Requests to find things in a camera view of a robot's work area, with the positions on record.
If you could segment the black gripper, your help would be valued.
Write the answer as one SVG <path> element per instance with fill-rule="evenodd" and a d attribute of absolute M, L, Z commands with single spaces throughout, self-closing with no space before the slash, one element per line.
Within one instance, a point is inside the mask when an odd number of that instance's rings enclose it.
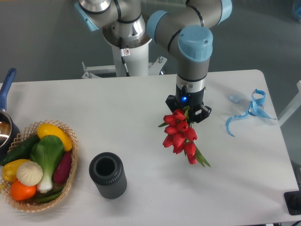
<path fill-rule="evenodd" d="M 192 108 L 191 122 L 200 123 L 210 116 L 212 108 L 204 105 L 203 96 L 205 88 L 198 92 L 188 92 L 186 89 L 185 95 L 182 90 L 176 86 L 176 93 L 169 95 L 165 101 L 171 112 L 177 109 L 183 109 L 185 106 Z"/>

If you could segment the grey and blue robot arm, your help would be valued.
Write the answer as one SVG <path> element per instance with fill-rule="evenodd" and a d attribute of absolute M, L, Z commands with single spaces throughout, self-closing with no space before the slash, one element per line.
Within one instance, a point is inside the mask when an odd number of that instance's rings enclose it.
<path fill-rule="evenodd" d="M 110 44 L 118 77 L 149 75 L 149 43 L 154 41 L 177 61 L 175 95 L 166 99 L 171 111 L 188 107 L 189 122 L 206 119 L 211 108 L 203 96 L 213 52 L 211 27 L 232 12 L 230 0 L 187 0 L 172 15 L 142 12 L 139 0 L 78 0 L 75 2 L 89 30 L 100 30 Z"/>

